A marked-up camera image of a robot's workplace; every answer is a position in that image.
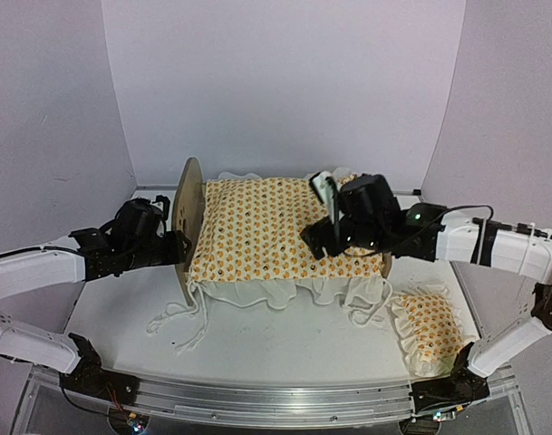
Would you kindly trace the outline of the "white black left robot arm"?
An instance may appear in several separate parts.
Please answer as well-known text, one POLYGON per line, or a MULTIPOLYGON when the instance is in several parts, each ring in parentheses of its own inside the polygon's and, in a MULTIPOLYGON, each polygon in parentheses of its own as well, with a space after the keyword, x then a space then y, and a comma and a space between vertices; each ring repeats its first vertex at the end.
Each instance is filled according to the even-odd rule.
MULTIPOLYGON (((192 243, 182 230, 167 227, 169 211, 165 196, 135 198, 100 227, 74 230, 53 242, 1 253, 0 301, 43 287, 185 263, 192 243)), ((89 396, 107 388, 102 359, 88 339, 13 321, 1 311, 0 356, 54 369, 72 378, 89 396)))

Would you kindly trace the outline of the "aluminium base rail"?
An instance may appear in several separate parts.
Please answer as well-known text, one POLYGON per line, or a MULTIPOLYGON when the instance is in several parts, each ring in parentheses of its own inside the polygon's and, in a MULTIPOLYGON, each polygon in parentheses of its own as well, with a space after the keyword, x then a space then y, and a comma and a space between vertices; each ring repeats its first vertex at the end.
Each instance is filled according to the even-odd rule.
POLYGON ((252 382, 228 376, 219 381, 170 372, 156 364, 162 353, 144 347, 115 360, 112 369, 133 377, 115 398, 93 397, 62 387, 54 372, 34 368, 23 390, 15 434, 151 434, 177 425, 253 432, 384 430, 395 434, 528 434, 531 427, 517 380, 509 365, 488 380, 489 395, 470 404, 446 407, 438 395, 421 390, 405 376, 402 363, 373 358, 362 381, 297 380, 324 361, 291 362, 282 382, 252 382))

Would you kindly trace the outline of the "small duck print pillow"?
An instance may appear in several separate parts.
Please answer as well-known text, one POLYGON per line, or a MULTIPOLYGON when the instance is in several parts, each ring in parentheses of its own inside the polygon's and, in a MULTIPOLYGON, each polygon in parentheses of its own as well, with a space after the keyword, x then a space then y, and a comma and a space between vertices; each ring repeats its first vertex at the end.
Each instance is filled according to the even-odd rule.
POLYGON ((479 338, 463 323, 451 290, 441 282, 399 290, 389 308, 405 366, 414 379, 449 375, 460 350, 479 338))

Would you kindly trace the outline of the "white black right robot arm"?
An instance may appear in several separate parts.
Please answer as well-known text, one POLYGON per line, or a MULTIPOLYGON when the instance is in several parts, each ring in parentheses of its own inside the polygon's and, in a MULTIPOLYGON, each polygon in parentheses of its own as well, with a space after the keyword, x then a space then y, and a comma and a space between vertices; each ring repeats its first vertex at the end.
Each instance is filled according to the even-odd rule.
POLYGON ((552 334, 552 229, 471 217, 470 205, 426 202, 401 208, 386 178, 359 176, 344 185, 323 171, 309 187, 327 210, 301 238, 315 259, 365 248, 427 262, 447 261, 499 270, 534 281, 534 305, 503 332, 464 345, 450 374, 415 382, 411 396, 418 415, 453 411, 489 396, 488 378, 503 363, 552 334))

